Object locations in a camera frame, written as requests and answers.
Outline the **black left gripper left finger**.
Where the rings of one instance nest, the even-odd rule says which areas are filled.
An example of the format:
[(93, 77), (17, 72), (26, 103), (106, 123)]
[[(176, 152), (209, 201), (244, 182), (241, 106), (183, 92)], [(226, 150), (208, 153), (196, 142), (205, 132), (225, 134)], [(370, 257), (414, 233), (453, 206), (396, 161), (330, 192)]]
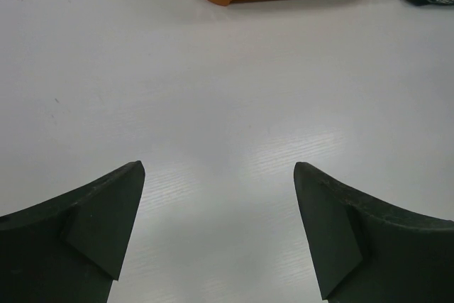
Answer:
[(145, 169), (129, 162), (1, 217), (2, 302), (106, 302), (126, 256)]

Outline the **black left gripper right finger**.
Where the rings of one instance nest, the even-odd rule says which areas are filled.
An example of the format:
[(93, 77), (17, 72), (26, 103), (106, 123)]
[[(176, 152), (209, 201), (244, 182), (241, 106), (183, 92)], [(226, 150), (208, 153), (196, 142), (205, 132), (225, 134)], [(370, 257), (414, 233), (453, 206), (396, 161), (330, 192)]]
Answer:
[(452, 302), (453, 222), (397, 207), (307, 162), (299, 212), (327, 302)]

